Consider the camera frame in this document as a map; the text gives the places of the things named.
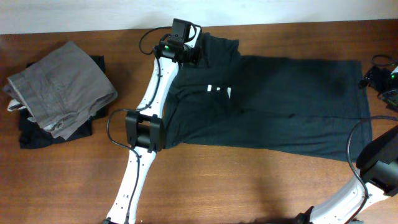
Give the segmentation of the black Nike t-shirt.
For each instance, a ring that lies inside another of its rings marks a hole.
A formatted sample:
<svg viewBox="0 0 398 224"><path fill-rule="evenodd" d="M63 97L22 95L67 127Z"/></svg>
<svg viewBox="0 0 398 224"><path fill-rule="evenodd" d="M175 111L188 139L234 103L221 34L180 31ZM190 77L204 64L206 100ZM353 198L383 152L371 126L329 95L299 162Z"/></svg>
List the black Nike t-shirt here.
<svg viewBox="0 0 398 224"><path fill-rule="evenodd" d="M343 161L351 130L370 115L357 61L241 55L237 40L203 34L197 65L184 65L166 100L166 148L181 143L270 149ZM356 160L372 140L353 135Z"/></svg>

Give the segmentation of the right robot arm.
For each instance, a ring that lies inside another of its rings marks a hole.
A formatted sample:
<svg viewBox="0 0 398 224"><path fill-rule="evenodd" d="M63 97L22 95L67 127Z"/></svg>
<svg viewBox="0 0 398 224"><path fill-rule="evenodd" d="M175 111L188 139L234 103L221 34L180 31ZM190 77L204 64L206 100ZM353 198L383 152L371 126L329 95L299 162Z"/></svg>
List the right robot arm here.
<svg viewBox="0 0 398 224"><path fill-rule="evenodd" d="M372 120L397 118L365 118L351 130L345 153L353 178L327 201L299 213L294 223L354 223L356 216L371 205L397 195L397 126L370 142L352 164L349 150L354 132Z"/></svg>

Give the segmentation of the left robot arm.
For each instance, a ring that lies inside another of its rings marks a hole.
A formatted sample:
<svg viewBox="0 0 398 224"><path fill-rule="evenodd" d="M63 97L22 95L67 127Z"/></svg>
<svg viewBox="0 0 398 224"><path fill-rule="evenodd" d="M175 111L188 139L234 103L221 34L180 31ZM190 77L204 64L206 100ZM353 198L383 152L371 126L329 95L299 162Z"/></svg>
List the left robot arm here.
<svg viewBox="0 0 398 224"><path fill-rule="evenodd" d="M174 19L171 32L154 46L154 68L147 90L138 107L125 110L129 157L116 199L104 224L135 223L137 205L149 168L165 146L162 121L170 86L185 64L196 64L200 57L202 27Z"/></svg>

